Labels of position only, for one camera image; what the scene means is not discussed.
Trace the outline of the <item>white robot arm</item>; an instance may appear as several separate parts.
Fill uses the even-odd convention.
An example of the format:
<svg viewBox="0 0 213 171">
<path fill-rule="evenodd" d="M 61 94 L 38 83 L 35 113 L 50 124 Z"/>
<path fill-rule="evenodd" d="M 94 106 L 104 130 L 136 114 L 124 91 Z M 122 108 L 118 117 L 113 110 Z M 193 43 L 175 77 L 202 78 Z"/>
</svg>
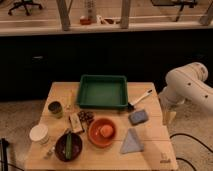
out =
<svg viewBox="0 0 213 171">
<path fill-rule="evenodd" d="M 164 125 L 172 122 L 176 116 L 174 108 L 185 100 L 213 114 L 213 88 L 205 84 L 207 78 L 208 70 L 200 62 L 172 69 L 166 74 L 166 86 L 158 94 Z"/>
</svg>

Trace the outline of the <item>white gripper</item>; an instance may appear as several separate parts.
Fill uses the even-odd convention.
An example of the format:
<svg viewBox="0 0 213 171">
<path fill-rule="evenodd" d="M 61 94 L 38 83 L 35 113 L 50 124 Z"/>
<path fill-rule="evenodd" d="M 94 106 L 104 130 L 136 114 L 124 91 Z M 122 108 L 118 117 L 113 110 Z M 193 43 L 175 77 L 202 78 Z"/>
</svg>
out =
<svg viewBox="0 0 213 171">
<path fill-rule="evenodd" d="M 170 112 L 176 106 L 177 101 L 174 99 L 169 99 L 165 96 L 160 96 L 159 101 L 163 111 L 163 125 L 167 125 L 168 112 Z M 176 116 L 176 111 L 171 111 L 169 116 L 169 121 L 168 121 L 169 124 L 172 123 L 175 116 Z"/>
</svg>

